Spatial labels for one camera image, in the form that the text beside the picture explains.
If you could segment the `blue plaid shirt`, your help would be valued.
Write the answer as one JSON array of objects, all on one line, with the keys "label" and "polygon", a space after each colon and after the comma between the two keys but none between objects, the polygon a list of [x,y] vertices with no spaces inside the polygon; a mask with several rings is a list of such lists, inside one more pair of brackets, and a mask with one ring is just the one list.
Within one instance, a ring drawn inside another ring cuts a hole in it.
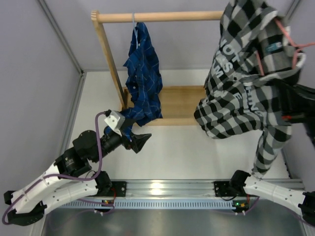
[{"label": "blue plaid shirt", "polygon": [[149,31],[143,22],[136,25],[138,49],[135,35],[132,33],[128,59],[124,63],[128,78],[126,88],[131,95],[133,107],[121,111],[125,118],[135,119],[138,126],[162,118],[159,93],[162,90],[162,76],[159,71],[159,59],[152,45]]}]

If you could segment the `black white checkered shirt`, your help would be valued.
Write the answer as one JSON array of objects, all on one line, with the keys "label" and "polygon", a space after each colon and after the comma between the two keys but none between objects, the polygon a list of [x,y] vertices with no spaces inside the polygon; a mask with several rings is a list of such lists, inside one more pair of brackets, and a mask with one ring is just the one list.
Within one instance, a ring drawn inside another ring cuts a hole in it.
[{"label": "black white checkered shirt", "polygon": [[292,127],[282,119],[276,80],[295,84],[300,72],[285,79],[261,74],[258,35],[281,13],[264,0],[231,0],[220,19],[220,39],[205,80],[206,96],[194,118],[212,139],[260,130],[252,175],[263,178],[287,141]]}]

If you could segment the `pink wire hanger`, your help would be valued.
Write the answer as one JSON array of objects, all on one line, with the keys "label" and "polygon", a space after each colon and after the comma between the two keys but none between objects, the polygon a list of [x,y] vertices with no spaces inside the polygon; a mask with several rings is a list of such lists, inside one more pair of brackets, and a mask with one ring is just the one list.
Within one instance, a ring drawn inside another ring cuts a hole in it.
[{"label": "pink wire hanger", "polygon": [[258,35],[261,52],[257,53],[257,62],[262,75],[285,79],[299,73],[305,65],[304,49],[314,47],[314,42],[296,43],[287,26],[278,17],[274,18]]}]

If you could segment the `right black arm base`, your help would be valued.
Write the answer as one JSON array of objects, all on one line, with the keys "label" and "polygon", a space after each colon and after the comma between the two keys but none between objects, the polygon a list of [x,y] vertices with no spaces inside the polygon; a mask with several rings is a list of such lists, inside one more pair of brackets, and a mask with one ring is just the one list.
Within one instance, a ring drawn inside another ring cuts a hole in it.
[{"label": "right black arm base", "polygon": [[214,181],[214,191],[216,197],[246,197],[244,191],[245,181],[251,175],[245,171],[237,170],[230,180]]}]

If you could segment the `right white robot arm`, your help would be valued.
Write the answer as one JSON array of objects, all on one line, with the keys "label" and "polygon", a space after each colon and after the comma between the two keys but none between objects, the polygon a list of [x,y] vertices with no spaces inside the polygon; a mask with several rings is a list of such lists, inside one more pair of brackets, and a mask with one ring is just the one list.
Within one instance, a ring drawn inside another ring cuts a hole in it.
[{"label": "right white robot arm", "polygon": [[[289,123],[303,123],[312,144],[315,143],[315,90],[303,85],[275,81],[280,93],[282,118]],[[260,180],[237,170],[229,181],[237,194],[265,198],[291,210],[310,226],[315,225],[315,192],[293,190]]]}]

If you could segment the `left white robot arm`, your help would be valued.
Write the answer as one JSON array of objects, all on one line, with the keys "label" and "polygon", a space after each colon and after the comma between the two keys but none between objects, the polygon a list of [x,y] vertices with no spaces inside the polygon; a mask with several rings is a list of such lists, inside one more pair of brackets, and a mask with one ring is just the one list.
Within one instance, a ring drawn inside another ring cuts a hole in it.
[{"label": "left white robot arm", "polygon": [[3,224],[28,226],[69,202],[115,196],[113,182],[105,171],[98,169],[87,177],[92,170],[90,163],[100,163],[120,146],[138,153],[150,137],[150,133],[127,136],[110,131],[100,136],[98,130],[84,131],[36,180],[20,190],[4,193],[9,207],[3,214]]}]

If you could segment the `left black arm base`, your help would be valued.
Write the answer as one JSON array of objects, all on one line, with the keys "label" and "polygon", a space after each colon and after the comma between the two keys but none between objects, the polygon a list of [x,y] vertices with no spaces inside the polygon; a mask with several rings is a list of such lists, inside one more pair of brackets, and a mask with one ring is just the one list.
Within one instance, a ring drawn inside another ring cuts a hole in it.
[{"label": "left black arm base", "polygon": [[111,180],[106,172],[101,172],[95,179],[98,192],[96,196],[100,197],[125,197],[127,190],[126,181]]}]

